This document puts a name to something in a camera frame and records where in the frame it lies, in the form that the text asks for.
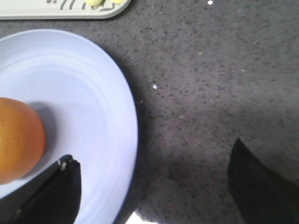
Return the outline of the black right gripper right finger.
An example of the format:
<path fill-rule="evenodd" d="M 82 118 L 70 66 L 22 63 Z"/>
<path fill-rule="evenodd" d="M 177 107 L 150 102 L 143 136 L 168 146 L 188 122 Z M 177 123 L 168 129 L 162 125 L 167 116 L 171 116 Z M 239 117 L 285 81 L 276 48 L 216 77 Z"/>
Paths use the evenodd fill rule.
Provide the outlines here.
<path fill-rule="evenodd" d="M 297 224 L 299 187 L 263 165 L 236 139 L 228 165 L 228 185 L 247 224 Z"/>

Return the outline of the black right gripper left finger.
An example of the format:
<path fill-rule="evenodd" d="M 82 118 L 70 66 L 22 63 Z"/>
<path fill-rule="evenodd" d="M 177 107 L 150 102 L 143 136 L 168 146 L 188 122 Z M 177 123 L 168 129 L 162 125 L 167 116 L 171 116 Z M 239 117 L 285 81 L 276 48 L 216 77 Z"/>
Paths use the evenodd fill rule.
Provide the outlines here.
<path fill-rule="evenodd" d="M 80 163 L 67 154 L 0 200 L 0 222 L 72 224 L 80 202 Z"/>

